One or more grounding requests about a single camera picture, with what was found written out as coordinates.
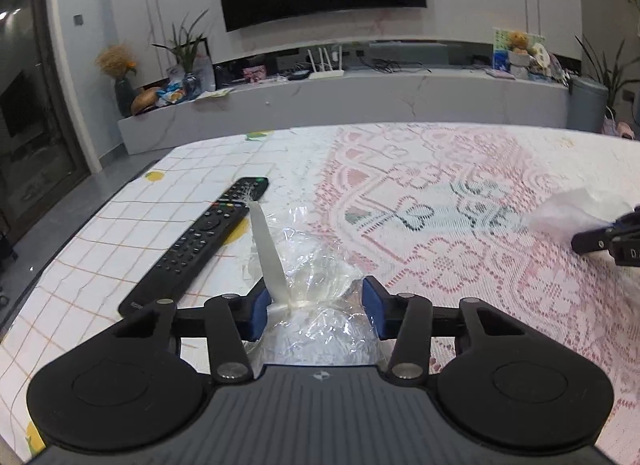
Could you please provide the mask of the small white tissue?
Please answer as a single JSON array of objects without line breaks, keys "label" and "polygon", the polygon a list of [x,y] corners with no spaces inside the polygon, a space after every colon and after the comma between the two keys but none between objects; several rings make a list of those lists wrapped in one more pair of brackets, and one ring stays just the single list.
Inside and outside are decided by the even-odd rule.
[{"label": "small white tissue", "polygon": [[631,211],[631,204],[621,196],[577,188],[553,194],[527,213],[524,222],[529,230],[568,246],[574,234],[608,227]]}]

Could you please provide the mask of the clear plastic bag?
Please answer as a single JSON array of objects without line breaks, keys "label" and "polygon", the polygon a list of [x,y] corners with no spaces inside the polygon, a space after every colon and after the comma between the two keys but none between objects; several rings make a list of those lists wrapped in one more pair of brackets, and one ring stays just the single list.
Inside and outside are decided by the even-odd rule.
[{"label": "clear plastic bag", "polygon": [[363,273],[342,245],[311,231],[306,206],[267,215],[250,201],[248,209],[252,245],[243,277],[264,279],[271,297],[266,327],[247,345],[254,373],[270,364],[384,365],[388,345],[361,303]]}]

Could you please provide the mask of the black remote control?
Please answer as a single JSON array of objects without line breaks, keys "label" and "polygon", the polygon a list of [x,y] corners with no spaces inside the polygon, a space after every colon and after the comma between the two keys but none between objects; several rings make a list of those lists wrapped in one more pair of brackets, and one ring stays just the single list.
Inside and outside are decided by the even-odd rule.
[{"label": "black remote control", "polygon": [[157,300],[179,303],[209,260],[248,214],[247,203],[259,200],[269,187],[267,177],[235,181],[160,256],[117,308],[122,318]]}]

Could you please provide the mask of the lace patterned tablecloth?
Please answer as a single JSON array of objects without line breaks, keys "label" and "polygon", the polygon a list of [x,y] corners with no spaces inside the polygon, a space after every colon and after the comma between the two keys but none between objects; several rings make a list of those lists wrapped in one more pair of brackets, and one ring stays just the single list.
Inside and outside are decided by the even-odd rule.
[{"label": "lace patterned tablecloth", "polygon": [[565,190],[639,201],[637,142],[466,124],[291,128],[175,148],[111,198],[56,255],[1,343],[1,434],[37,444],[26,407],[40,367],[114,323],[120,302],[236,179],[264,176],[265,212],[302,207],[390,292],[454,306],[480,297],[598,363],[615,388],[600,448],[639,459],[636,271],[575,255],[524,217]]}]

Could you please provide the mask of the grey round trash bin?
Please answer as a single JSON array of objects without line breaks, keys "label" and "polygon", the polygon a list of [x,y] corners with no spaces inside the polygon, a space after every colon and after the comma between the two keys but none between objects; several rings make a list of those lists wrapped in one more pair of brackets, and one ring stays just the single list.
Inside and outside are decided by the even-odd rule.
[{"label": "grey round trash bin", "polygon": [[605,118],[608,88],[591,78],[572,77],[566,126],[587,133],[600,133]]}]

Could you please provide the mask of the tall leafy floor plant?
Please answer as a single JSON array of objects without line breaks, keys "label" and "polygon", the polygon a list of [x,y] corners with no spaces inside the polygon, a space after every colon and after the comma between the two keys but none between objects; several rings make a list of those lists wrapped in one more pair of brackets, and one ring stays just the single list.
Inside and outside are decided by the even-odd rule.
[{"label": "tall leafy floor plant", "polygon": [[608,91],[606,106],[614,109],[618,94],[623,89],[639,83],[639,77],[628,75],[629,69],[639,65],[639,56],[627,60],[622,58],[626,45],[624,38],[620,41],[612,60],[608,60],[604,51],[598,54],[596,48],[591,45],[586,36],[583,38],[575,37],[575,40],[582,48],[582,53],[586,56],[591,69],[593,69],[596,81]]}]

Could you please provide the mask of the grey marble tv cabinet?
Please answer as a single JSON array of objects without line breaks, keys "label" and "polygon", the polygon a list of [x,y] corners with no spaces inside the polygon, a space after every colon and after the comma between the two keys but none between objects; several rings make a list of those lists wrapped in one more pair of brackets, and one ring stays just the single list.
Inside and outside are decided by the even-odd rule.
[{"label": "grey marble tv cabinet", "polygon": [[341,77],[235,87],[118,124],[131,154],[291,127],[360,123],[480,123],[563,128],[570,95],[555,83],[480,70],[348,72]]}]

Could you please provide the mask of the teddy bear plush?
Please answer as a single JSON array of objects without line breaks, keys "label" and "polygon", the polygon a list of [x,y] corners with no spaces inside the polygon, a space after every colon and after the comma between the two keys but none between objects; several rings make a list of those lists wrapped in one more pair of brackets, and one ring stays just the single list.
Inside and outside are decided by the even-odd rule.
[{"label": "teddy bear plush", "polygon": [[508,34],[508,49],[514,54],[528,54],[528,36],[521,31],[512,31]]}]

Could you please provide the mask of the white wifi router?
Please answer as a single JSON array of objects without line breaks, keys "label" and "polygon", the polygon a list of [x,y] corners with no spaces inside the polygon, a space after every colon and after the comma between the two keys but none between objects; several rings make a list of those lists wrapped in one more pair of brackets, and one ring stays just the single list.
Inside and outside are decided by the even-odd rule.
[{"label": "white wifi router", "polygon": [[345,75],[342,46],[338,46],[335,59],[330,56],[329,49],[326,47],[318,47],[316,51],[317,53],[314,54],[310,49],[307,49],[307,56],[311,64],[311,72],[308,76],[310,80],[327,80]]}]

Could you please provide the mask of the green potted plant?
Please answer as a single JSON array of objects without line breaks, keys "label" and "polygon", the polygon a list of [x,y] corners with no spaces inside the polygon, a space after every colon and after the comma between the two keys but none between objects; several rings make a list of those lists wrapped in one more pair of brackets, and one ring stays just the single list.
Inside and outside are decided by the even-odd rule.
[{"label": "green potted plant", "polygon": [[208,10],[203,10],[190,25],[186,24],[186,17],[179,26],[171,25],[171,40],[168,45],[153,44],[154,48],[169,51],[183,69],[182,88],[189,100],[197,97],[201,91],[200,79],[194,73],[194,62],[198,56],[198,46],[203,43],[203,33],[195,34],[194,29],[206,16]]}]

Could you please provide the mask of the dark vase yellow flowers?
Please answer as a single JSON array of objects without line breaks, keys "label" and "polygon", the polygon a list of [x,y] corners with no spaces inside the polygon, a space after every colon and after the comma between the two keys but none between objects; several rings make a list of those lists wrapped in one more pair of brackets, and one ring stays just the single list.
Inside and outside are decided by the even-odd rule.
[{"label": "dark vase yellow flowers", "polygon": [[102,74],[113,80],[118,110],[123,118],[128,118],[137,95],[129,81],[129,74],[137,74],[137,64],[130,49],[126,44],[107,47],[96,57],[96,65]]}]

